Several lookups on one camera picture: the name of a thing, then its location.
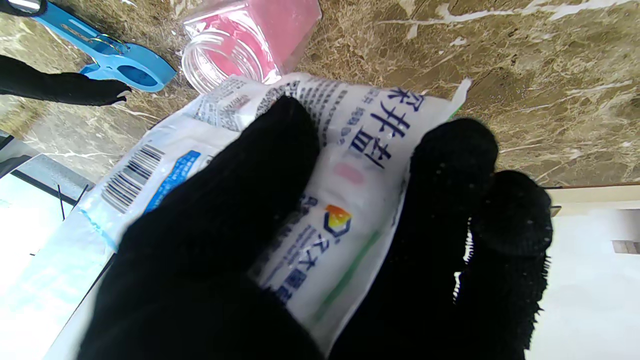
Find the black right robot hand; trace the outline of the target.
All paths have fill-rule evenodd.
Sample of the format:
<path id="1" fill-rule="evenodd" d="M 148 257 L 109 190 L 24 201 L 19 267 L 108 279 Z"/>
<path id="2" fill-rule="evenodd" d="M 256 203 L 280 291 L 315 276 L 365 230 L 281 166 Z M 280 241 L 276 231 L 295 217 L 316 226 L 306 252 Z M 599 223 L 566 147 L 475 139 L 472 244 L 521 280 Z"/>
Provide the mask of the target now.
<path id="1" fill-rule="evenodd" d="M 102 107 L 126 102 L 130 92 L 119 80 L 90 79 L 77 72 L 45 73 L 13 57 L 0 57 L 1 95 Z"/>

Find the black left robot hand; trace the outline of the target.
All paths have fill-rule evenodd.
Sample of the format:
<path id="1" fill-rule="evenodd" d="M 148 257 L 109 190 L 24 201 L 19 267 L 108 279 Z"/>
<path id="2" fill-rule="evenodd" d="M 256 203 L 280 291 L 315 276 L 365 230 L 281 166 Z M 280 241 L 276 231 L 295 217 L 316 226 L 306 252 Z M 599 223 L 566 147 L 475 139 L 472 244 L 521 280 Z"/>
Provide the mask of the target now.
<path id="1" fill-rule="evenodd" d="M 428 132 L 375 281 L 330 360 L 523 360 L 547 288 L 552 201 L 495 171 L 480 121 Z M 300 202 L 320 154 L 281 96 L 201 172 L 123 234 L 78 360 L 323 360 L 249 269 Z"/>

